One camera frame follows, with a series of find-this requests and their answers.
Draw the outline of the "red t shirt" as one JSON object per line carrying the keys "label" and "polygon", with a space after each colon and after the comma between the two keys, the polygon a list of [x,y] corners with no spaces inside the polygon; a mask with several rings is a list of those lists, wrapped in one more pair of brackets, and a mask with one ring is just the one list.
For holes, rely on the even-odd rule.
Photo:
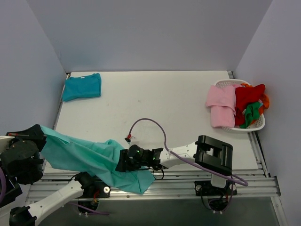
{"label": "red t shirt", "polygon": [[265,85],[260,84],[255,87],[238,87],[235,90],[236,94],[236,115],[235,115],[235,125],[240,126],[245,122],[244,113],[246,107],[254,102],[259,101],[261,95],[265,91]]}

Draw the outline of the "mint green t shirt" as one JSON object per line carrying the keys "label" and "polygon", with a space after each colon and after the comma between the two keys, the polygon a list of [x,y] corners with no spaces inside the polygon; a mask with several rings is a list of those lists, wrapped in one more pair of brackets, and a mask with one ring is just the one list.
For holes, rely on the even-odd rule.
{"label": "mint green t shirt", "polygon": [[143,194],[155,181],[148,170],[115,170],[123,149],[115,140],[97,143],[70,137],[45,126],[41,129],[46,135],[41,153],[54,169],[88,172],[111,187],[136,194]]}

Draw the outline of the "orange t shirt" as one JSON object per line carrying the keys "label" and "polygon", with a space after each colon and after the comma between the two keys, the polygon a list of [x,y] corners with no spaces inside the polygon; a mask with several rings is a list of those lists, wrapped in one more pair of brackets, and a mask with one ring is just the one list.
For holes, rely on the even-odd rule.
{"label": "orange t shirt", "polygon": [[259,99],[260,102],[260,108],[259,108],[259,113],[262,114],[265,110],[269,108],[270,101],[269,97],[263,93]]}

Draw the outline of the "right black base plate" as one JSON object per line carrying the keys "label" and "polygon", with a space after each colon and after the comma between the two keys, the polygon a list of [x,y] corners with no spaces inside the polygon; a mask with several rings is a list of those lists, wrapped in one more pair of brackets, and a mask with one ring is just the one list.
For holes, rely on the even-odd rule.
{"label": "right black base plate", "polygon": [[226,182],[224,188],[219,188],[211,185],[210,180],[205,181],[195,181],[195,194],[196,196],[221,196],[221,195],[231,195],[231,183]]}

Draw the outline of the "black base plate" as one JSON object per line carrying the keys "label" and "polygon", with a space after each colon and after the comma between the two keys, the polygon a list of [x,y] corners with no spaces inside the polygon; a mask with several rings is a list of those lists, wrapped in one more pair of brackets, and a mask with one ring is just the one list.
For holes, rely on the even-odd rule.
{"label": "black base plate", "polygon": [[224,188],[219,188],[211,185],[210,180],[205,181],[195,181],[195,194],[196,196],[221,196],[221,195],[231,195],[231,183],[226,182]]}
{"label": "black base plate", "polygon": [[111,187],[104,182],[96,182],[84,189],[84,192],[80,198],[109,198],[111,193]]}

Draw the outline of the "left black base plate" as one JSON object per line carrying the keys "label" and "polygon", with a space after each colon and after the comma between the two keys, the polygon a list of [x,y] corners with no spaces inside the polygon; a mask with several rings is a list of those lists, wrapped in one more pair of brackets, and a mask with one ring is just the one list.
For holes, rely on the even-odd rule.
{"label": "left black base plate", "polygon": [[84,192],[80,198],[109,198],[111,193],[111,187],[104,182],[96,182],[84,189]]}

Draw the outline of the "aluminium rail frame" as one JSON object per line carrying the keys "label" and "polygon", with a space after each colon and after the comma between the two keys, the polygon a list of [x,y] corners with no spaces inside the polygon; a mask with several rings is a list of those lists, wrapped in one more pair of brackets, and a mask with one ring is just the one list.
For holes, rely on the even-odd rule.
{"label": "aluminium rail frame", "polygon": [[[252,175],[242,174],[242,177],[249,186],[237,185],[238,194],[234,196],[235,198],[280,196],[276,178],[267,178],[259,170]],[[40,181],[30,187],[26,203],[31,204],[46,198],[67,185],[70,178],[71,174],[44,175]],[[156,180],[143,195],[112,188],[108,200],[196,199],[194,182],[208,178],[208,175],[196,171],[186,171],[183,174],[176,171],[165,172],[164,179]]]}

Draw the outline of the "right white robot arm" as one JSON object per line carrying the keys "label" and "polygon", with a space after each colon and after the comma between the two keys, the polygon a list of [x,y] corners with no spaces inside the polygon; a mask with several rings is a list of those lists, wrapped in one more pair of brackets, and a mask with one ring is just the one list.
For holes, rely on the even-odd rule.
{"label": "right white robot arm", "polygon": [[120,151],[117,172],[137,171],[144,168],[154,170],[169,169],[187,163],[206,172],[212,177],[209,189],[214,194],[225,190],[232,175],[233,146],[215,138],[201,135],[189,145],[164,152],[164,148],[143,149],[131,144]]}

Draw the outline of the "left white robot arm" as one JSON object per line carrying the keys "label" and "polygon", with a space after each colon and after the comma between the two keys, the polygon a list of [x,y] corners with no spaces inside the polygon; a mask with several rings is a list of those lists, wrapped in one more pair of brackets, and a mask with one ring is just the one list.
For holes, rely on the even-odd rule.
{"label": "left white robot arm", "polygon": [[0,224],[2,226],[37,226],[51,213],[78,197],[90,197],[95,185],[87,172],[76,174],[66,186],[39,202],[14,207],[22,194],[20,185],[33,184],[42,176],[40,152],[47,136],[40,125],[0,137]]}

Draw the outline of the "pink t shirt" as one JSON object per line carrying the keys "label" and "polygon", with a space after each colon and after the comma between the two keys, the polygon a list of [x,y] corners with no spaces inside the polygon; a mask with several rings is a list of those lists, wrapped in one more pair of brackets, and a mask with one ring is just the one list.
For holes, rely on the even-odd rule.
{"label": "pink t shirt", "polygon": [[224,88],[211,85],[206,99],[206,107],[210,108],[210,123],[214,128],[235,126],[235,87],[232,85]]}

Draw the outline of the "white plastic laundry basket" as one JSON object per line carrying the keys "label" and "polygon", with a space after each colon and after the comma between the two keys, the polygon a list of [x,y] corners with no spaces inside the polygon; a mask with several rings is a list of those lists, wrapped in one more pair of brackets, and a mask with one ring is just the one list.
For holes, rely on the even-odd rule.
{"label": "white plastic laundry basket", "polygon": [[[248,82],[244,80],[239,79],[227,79],[227,80],[219,80],[214,85],[218,88],[224,88],[228,85],[241,85],[242,83],[250,85]],[[265,117],[264,114],[262,114],[257,120],[254,121],[253,124],[251,124],[246,129],[240,129],[239,127],[234,128],[228,128],[228,127],[222,127],[222,129],[228,133],[251,133],[254,131],[261,130],[265,126]]]}

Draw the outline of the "folded teal t shirt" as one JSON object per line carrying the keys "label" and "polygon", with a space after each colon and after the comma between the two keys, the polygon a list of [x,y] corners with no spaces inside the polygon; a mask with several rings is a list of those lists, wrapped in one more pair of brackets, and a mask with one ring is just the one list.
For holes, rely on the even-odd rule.
{"label": "folded teal t shirt", "polygon": [[101,96],[102,79],[99,73],[65,80],[62,100],[68,102],[78,98]]}

